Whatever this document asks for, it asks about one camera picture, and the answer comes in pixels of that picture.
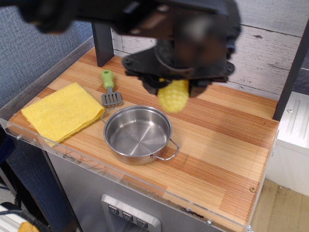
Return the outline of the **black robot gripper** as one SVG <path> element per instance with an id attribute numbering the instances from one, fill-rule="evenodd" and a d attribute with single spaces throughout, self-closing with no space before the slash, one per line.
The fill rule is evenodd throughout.
<path id="1" fill-rule="evenodd" d="M 188 80 L 190 98 L 203 93 L 212 82 L 227 82 L 235 70 L 229 61 L 222 67 L 174 67 L 173 62 L 173 42 L 157 40 L 154 47 L 124 57 L 122 65 L 126 75 L 138 77 L 143 87 L 153 95 L 173 80 Z"/>

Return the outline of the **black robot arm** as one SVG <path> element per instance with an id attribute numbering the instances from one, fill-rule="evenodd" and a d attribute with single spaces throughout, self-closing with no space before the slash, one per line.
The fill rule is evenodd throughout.
<path id="1" fill-rule="evenodd" d="M 187 80 L 191 98 L 227 82 L 241 32 L 234 0 L 3 0 L 42 33 L 64 32 L 72 21 L 104 24 L 120 35 L 155 38 L 154 47 L 124 57 L 128 76 L 151 94 Z"/>

